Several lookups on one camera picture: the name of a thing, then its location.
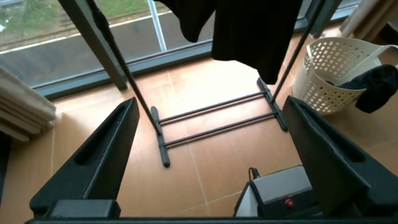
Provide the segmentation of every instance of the hanging black clothing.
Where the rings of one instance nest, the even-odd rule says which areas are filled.
[[[179,19],[184,37],[197,42],[215,11],[212,57],[237,60],[275,84],[302,0],[156,0]]]
[[[372,113],[378,110],[398,89],[398,70],[392,65],[381,65],[372,68],[350,82],[339,86],[350,90],[366,89],[358,98],[355,107],[363,112]]]

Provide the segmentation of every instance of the tiled floor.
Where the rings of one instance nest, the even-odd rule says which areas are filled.
[[[281,73],[299,37],[294,37]],[[280,95],[291,93],[303,52]],[[396,52],[383,57],[398,62]],[[212,59],[182,65],[138,79],[148,105],[161,118],[258,91],[257,72],[238,62]],[[56,101],[55,127],[29,144],[12,147],[0,208],[1,223],[32,217],[29,200],[120,102],[134,96],[106,86]],[[354,106],[328,119],[361,147],[398,174],[398,95],[382,109],[365,114]],[[162,166],[155,132],[144,111],[132,145],[118,202],[122,216],[231,216],[248,180],[248,168],[262,175],[300,164],[288,133],[269,119],[169,151],[172,165]],[[231,106],[165,126],[167,140],[269,112],[265,99]]]

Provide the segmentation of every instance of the beige curtain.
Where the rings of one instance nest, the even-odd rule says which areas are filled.
[[[398,16],[397,0],[362,0],[340,27],[341,36],[372,41],[387,24]]]
[[[55,106],[0,67],[0,131],[28,141],[52,126]]]

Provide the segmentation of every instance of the black cable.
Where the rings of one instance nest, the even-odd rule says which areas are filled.
[[[264,202],[263,202],[262,199],[261,199],[260,192],[259,192],[259,190],[257,189],[257,186],[255,185],[255,183],[254,183],[254,181],[253,181],[253,179],[252,179],[252,175],[251,175],[251,174],[253,175],[253,179],[259,178],[260,175],[259,175],[259,173],[258,173],[258,171],[257,171],[256,168],[253,168],[253,167],[250,167],[250,168],[249,168],[249,185],[250,185],[250,187],[251,187],[251,189],[252,189],[252,191],[253,191],[254,198],[256,198],[256,201],[257,201],[257,203],[258,203],[259,206],[260,206],[260,209],[261,209],[261,212],[262,212],[262,216],[263,216],[264,218],[267,218],[267,215],[266,215],[266,208],[265,208],[265,206],[264,206]]]

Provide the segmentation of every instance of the perforated basket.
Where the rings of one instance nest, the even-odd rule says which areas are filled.
[[[314,40],[293,86],[293,95],[321,114],[332,114],[356,101],[365,91],[337,86],[381,65],[378,56],[389,47],[363,40],[327,37]]]

